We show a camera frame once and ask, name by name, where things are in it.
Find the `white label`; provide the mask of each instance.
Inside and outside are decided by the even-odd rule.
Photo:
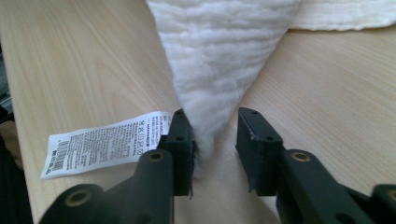
[[[168,134],[172,116],[157,111],[104,127],[51,135],[41,179],[138,161],[157,148],[161,135]]]

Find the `barcode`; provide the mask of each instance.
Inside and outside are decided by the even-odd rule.
[[[64,168],[64,158],[67,155],[67,149],[69,148],[69,142],[61,142],[57,148],[57,157],[55,161],[55,165],[52,168],[52,171],[60,170]]]

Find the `clamp jaw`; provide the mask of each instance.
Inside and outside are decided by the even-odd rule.
[[[286,150],[257,111],[240,108],[236,149],[249,190],[277,196],[282,223],[396,223],[396,185],[372,196],[338,184],[307,151]],[[62,193],[40,223],[173,223],[174,196],[192,195],[192,131],[182,110],[155,150],[144,153],[134,176],[108,191],[81,184]]]
[[[169,134],[140,157],[134,176],[108,191],[93,184],[67,189],[40,223],[173,223],[174,196],[192,194],[194,147],[190,124],[178,110]]]
[[[249,190],[277,196],[282,223],[396,223],[396,185],[378,185],[368,197],[338,184],[312,153],[286,150],[255,110],[239,109],[236,149]]]

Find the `white fabric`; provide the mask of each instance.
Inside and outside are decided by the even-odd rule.
[[[300,0],[147,0],[174,73],[174,87],[203,174],[221,132]]]
[[[291,29],[361,30],[396,23],[396,0],[304,0]]]

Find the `wooden table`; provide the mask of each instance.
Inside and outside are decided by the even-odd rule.
[[[1,0],[0,37],[34,220],[78,183],[108,189],[126,164],[40,180],[54,133],[107,125],[179,103],[144,0]],[[396,183],[396,27],[290,31],[241,105],[273,124],[287,148],[313,152],[342,184],[371,193]],[[274,198],[248,194],[235,154],[236,112],[176,223],[277,223]]]

